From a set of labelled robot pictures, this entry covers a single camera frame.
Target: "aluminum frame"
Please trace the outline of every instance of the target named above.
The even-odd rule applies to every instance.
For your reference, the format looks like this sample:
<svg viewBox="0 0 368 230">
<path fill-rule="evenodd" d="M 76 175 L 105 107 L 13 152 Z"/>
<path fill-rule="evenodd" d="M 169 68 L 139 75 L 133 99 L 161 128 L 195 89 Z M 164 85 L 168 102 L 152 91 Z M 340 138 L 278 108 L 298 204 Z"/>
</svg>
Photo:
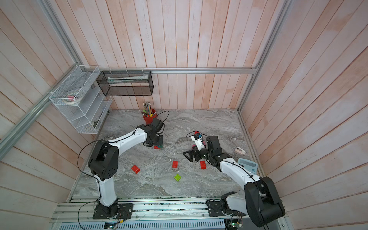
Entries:
<svg viewBox="0 0 368 230">
<path fill-rule="evenodd" d="M 100 71 L 151 71 L 152 74 L 255 74 L 257 68 L 99 68 Z"/>
</svg>

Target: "red pencil cup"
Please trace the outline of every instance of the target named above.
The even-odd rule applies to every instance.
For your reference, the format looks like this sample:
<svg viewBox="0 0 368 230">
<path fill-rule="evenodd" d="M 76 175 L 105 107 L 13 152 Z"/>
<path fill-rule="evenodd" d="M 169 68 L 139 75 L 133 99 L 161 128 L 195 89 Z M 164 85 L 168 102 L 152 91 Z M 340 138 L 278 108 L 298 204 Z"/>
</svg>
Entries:
<svg viewBox="0 0 368 230">
<path fill-rule="evenodd" d="M 143 119 L 146 122 L 146 125 L 150 124 L 153 121 L 153 119 L 157 117 L 156 110 L 152 109 L 152 112 L 153 112 L 152 117 L 143 116 Z"/>
</svg>

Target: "red lego brick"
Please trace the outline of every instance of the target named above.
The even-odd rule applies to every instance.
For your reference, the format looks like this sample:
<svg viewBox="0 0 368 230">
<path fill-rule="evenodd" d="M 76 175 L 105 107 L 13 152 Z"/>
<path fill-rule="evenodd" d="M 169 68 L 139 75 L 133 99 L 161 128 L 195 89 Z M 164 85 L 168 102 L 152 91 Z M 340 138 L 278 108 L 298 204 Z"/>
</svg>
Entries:
<svg viewBox="0 0 368 230">
<path fill-rule="evenodd" d="M 206 162 L 205 161 L 201 161 L 201 169 L 206 169 Z"/>
<path fill-rule="evenodd" d="M 178 168 L 178 162 L 176 160 L 173 161 L 173 168 Z"/>
<path fill-rule="evenodd" d="M 133 170 L 136 174 L 140 171 L 140 169 L 139 169 L 136 165 L 133 165 L 132 170 Z"/>
</svg>

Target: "green lego brick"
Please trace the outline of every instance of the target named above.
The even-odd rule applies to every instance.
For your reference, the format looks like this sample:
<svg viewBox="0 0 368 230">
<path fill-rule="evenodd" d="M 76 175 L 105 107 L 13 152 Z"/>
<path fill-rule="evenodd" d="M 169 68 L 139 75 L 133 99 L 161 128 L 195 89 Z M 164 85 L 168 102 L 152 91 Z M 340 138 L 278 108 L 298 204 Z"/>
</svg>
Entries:
<svg viewBox="0 0 368 230">
<path fill-rule="evenodd" d="M 181 176 L 179 174 L 176 174 L 176 176 L 174 176 L 175 180 L 179 181 Z"/>
</svg>

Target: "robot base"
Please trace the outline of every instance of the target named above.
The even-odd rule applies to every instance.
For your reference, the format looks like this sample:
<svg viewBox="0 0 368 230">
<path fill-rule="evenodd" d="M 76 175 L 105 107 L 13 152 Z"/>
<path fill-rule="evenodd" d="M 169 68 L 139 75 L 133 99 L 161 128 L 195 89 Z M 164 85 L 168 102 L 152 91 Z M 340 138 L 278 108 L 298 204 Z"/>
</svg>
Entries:
<svg viewBox="0 0 368 230">
<path fill-rule="evenodd" d="M 132 210 L 133 204 L 118 204 L 117 199 L 110 207 L 105 207 L 98 202 L 93 219 L 130 219 L 132 217 Z"/>
</svg>

